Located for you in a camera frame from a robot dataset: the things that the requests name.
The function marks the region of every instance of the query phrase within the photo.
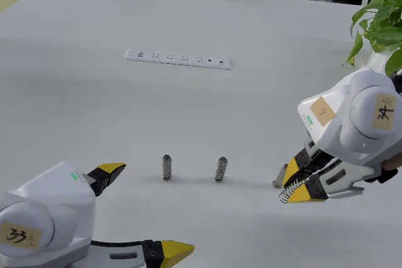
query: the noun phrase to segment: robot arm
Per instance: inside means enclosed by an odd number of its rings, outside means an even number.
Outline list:
[[[397,173],[380,164],[402,149],[401,78],[358,70],[298,106],[308,136],[275,183],[282,202],[360,195],[354,183]]]
[[[0,195],[0,259],[5,268],[169,268],[194,246],[175,241],[92,240],[95,198],[125,168],[102,164],[83,174],[60,163]]]

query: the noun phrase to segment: label sticker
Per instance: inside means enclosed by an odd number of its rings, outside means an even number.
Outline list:
[[[4,222],[0,227],[0,243],[18,248],[35,250],[42,236],[42,230]]]
[[[393,94],[379,94],[376,99],[374,116],[372,117],[372,128],[388,130],[392,129],[396,96]]]
[[[321,126],[325,126],[337,116],[323,97],[319,97],[310,106],[310,110],[313,112],[314,116],[318,119]]]

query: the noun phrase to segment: power outlet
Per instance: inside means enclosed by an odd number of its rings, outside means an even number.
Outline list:
[[[167,63],[177,65],[187,65],[195,67],[208,67],[218,69],[232,69],[228,58],[216,58],[209,56],[187,56],[176,53],[162,53],[159,51],[135,51],[128,50],[126,60],[145,61],[155,63]]]

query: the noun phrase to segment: hand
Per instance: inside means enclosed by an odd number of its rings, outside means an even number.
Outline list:
[[[402,151],[381,163],[381,167],[385,171],[392,171],[398,169],[400,166],[402,166]]]
[[[381,175],[375,178],[367,179],[366,182],[375,182],[378,180],[380,183],[387,182],[393,176],[398,174],[398,168],[402,166],[402,151],[397,155],[384,160],[381,163]]]

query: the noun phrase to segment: green plant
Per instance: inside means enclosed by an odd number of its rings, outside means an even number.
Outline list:
[[[363,33],[357,30],[353,48],[347,59],[348,63],[354,65],[354,57],[363,47],[364,37],[376,53],[383,50],[393,51],[385,66],[387,75],[401,69],[402,0],[372,0],[353,15],[350,26],[351,36],[358,21]]]

